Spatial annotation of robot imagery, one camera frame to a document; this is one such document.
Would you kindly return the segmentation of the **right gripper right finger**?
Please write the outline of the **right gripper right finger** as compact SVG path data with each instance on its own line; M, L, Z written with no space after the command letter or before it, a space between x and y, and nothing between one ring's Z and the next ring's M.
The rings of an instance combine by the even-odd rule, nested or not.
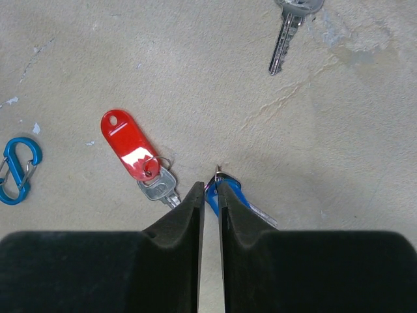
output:
M393 231L283 231L218 189L227 312L415 312L416 251Z

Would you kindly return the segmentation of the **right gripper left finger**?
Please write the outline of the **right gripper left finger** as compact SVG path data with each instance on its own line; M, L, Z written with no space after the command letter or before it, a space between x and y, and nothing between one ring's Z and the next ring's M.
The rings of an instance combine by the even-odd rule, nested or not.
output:
M1 240L2 312L197 312L203 184L141 231L19 231Z

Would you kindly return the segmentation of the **blue tag key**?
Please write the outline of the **blue tag key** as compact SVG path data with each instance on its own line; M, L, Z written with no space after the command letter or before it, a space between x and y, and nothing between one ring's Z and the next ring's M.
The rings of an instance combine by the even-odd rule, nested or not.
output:
M266 223L274 228L278 228L278 222L264 211L260 210L252 203L250 203L244 193L242 192L242 185L240 181L232 175L221 170L220 166L216 166L214 176L205 186L205 201L210 205L216 216L219 216L218 205L218 187L226 183L231 187L237 198L248 208L250 208L259 218L263 219Z

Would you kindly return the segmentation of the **red tag key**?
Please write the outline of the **red tag key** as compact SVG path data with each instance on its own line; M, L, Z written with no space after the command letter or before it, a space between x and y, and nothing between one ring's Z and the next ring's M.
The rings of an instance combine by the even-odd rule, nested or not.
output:
M157 153L127 111L106 112L100 128L113 152L150 201L160 201L172 209L181 203L176 191L177 179L170 172L170 159Z

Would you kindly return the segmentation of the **teal carabiner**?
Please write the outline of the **teal carabiner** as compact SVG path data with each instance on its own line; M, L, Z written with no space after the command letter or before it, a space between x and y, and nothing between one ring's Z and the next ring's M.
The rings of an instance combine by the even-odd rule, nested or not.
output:
M32 152L32 159L27 161L26 170L23 169L17 156L16 148L19 144L25 145ZM6 144L5 150L3 151L3 159L1 160L1 169L3 169L5 164L8 167L6 175L1 178L2 203L6 205L17 205L26 199L31 189L30 178L33 176L36 167L42 162L42 158L43 154L39 144L31 138L16 137L12 138ZM7 182L10 174L12 174L18 188L18 196L16 198L9 196L3 186Z

